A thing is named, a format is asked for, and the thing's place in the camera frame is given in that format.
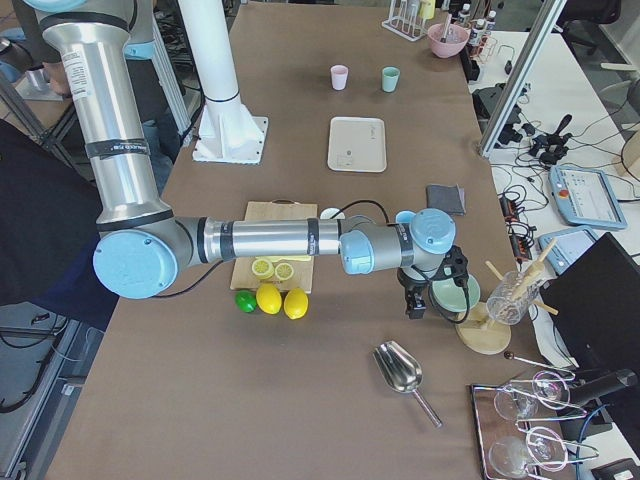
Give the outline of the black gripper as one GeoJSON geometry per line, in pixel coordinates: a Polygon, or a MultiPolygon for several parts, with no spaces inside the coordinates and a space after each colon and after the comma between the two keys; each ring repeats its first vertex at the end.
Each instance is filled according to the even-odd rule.
{"type": "Polygon", "coordinates": [[[397,270],[397,278],[404,287],[404,298],[406,302],[406,315],[411,320],[421,320],[426,311],[426,303],[423,298],[423,292],[427,291],[428,298],[434,308],[445,320],[453,320],[448,316],[441,305],[435,300],[434,285],[437,281],[452,280],[454,284],[463,291],[465,299],[465,312],[462,320],[466,320],[469,316],[469,274],[467,270],[468,260],[462,253],[459,246],[454,245],[444,255],[440,266],[437,268],[433,277],[429,278],[426,273],[413,266],[412,271],[418,275],[413,278],[407,274],[402,268],[397,270]]]}

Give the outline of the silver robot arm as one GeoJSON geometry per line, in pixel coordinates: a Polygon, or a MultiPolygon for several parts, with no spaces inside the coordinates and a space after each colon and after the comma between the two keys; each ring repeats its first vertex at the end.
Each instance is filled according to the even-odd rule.
{"type": "Polygon", "coordinates": [[[60,54],[103,210],[93,266],[112,292],[143,299],[184,269],[244,257],[337,254],[348,274],[394,269],[408,313],[436,281],[468,285],[453,219],[437,209],[407,223],[356,218],[217,221],[176,216],[158,194],[126,65],[152,51],[148,1],[36,1],[44,40],[60,54]]]}

